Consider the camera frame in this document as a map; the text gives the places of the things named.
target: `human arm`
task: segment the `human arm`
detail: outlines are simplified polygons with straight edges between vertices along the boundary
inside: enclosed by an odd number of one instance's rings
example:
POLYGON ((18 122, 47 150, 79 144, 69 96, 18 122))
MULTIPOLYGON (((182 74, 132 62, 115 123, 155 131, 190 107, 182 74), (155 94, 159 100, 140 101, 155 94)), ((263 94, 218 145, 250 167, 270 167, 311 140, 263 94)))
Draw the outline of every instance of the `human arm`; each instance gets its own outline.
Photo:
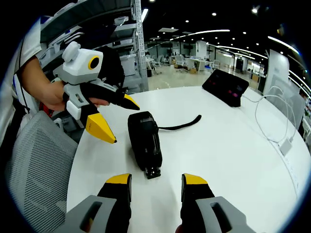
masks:
MULTIPOLYGON (((50 83, 43 73, 39 60, 32 56, 18 71, 23 88, 33 97, 44 103, 49 109, 63 111, 64 83, 62 81, 50 83)), ((108 105, 105 100, 90 98, 97 105, 108 105)))

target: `white round table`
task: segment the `white round table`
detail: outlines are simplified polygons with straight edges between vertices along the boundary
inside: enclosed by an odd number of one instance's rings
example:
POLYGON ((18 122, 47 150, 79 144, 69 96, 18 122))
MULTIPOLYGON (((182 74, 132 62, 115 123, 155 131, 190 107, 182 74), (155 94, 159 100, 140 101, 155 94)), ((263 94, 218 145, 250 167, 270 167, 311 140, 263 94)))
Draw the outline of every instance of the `white round table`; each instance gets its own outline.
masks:
MULTIPOLYGON (((260 97, 249 88, 245 95, 253 100, 260 97)), ((84 132, 71 169, 67 211, 97 195, 110 177, 129 172, 128 232, 174 233, 181 224, 181 175, 189 173, 207 180, 214 195, 242 211, 256 232, 275 232, 282 226, 311 170, 309 151, 298 133, 286 155, 288 169, 255 122, 256 104, 246 98, 242 97, 241 107, 231 108, 199 86, 143 92, 132 98, 158 126, 188 123, 198 114, 202 119, 177 131, 159 131, 161 176, 148 180, 135 162, 127 129, 128 116, 137 111, 112 104, 99 108, 118 142, 108 144, 84 132)), ((282 138, 286 117, 267 100, 260 102, 258 119, 269 137, 282 138)), ((289 123, 288 137, 293 132, 289 123)))

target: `black ceiling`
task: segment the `black ceiling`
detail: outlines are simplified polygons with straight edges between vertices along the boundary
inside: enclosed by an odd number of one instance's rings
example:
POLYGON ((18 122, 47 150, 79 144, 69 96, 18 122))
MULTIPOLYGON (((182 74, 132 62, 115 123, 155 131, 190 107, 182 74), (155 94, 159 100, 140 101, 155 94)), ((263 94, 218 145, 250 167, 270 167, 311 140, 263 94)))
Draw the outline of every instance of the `black ceiling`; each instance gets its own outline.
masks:
MULTIPOLYGON (((173 41, 193 43, 203 40, 214 45, 230 46, 249 50, 266 56, 266 50, 273 49, 283 52, 285 56, 291 56, 303 63, 300 56, 284 45, 268 39, 268 35, 280 39, 287 44, 298 48, 295 36, 288 30, 289 26, 295 25, 302 11, 296 11, 294 5, 272 6, 265 3, 252 1, 170 1, 170 0, 148 0, 141 1, 142 9, 148 8, 148 14, 143 22, 144 40, 152 41, 150 38, 159 36, 159 41, 169 41, 173 35, 185 35, 182 32, 200 32, 207 30, 229 29, 230 32, 203 33, 186 36, 173 41), (179 29, 174 33, 159 32, 161 28, 179 29)), ((268 65, 267 59, 252 54, 256 61, 268 65)), ((299 77, 306 76, 303 67, 289 57, 290 70, 299 77)))

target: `floor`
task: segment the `floor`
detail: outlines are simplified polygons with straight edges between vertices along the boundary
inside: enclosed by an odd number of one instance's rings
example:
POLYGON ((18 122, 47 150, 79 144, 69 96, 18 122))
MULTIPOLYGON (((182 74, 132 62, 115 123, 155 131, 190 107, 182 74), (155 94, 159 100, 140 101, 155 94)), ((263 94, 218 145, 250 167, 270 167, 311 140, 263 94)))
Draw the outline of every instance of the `floor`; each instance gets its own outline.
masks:
MULTIPOLYGON (((220 66, 220 69, 247 80, 251 88, 257 89, 258 83, 250 79, 250 74, 237 73, 228 67, 220 66)), ((149 90, 181 86, 201 86, 211 75, 211 71, 208 71, 208 69, 200 71, 197 74, 190 74, 185 70, 176 69, 173 66, 157 67, 156 72, 157 74, 154 72, 154 75, 148 78, 149 90)))

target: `black cable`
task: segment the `black cable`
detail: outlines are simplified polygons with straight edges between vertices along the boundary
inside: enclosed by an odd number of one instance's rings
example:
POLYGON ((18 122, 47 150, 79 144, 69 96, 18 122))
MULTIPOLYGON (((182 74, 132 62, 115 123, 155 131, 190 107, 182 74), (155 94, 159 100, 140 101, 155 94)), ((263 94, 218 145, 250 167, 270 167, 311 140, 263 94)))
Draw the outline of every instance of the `black cable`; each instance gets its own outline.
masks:
POLYGON ((194 125, 194 124, 198 123, 199 120, 201 120, 201 118, 202 118, 202 116, 198 115, 192 122, 189 122, 187 124, 173 126, 173 127, 159 127, 159 129, 162 129, 162 130, 179 130, 181 128, 184 128, 184 127, 187 127, 187 126, 191 126, 191 125, 194 125))
MULTIPOLYGON (((21 46, 20 46, 20 51, 19 51, 19 58, 18 58, 18 69, 20 70, 20 58, 21 58, 21 52, 22 52, 22 49, 23 49, 23 44, 24 44, 24 39, 22 40, 21 42, 21 46)), ((24 91, 23 91, 23 87, 21 85, 21 78, 19 76, 18 77, 18 80, 19 80, 19 85, 20 85, 20 89, 21 89, 21 94, 24 98, 24 102, 25 102, 25 105, 26 105, 26 108, 27 108, 27 111, 29 113, 29 108, 28 108, 28 105, 27 105, 27 102, 26 102, 26 98, 25 98, 25 95, 24 95, 24 91)))

